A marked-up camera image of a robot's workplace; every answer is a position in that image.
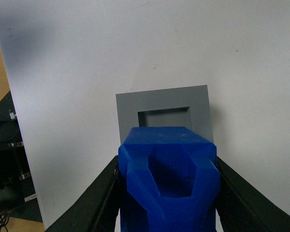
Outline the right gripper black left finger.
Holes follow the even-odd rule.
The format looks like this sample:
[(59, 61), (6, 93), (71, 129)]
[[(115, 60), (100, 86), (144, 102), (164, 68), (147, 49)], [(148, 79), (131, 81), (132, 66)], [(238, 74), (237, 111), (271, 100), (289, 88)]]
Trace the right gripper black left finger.
[(119, 213), (118, 156), (47, 232), (114, 232)]

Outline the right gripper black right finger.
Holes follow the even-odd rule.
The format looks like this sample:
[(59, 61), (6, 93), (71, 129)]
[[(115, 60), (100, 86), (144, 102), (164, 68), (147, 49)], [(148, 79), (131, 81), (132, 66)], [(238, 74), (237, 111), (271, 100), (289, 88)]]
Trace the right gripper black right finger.
[(290, 232), (290, 215), (278, 208), (221, 158), (216, 209), (225, 232)]

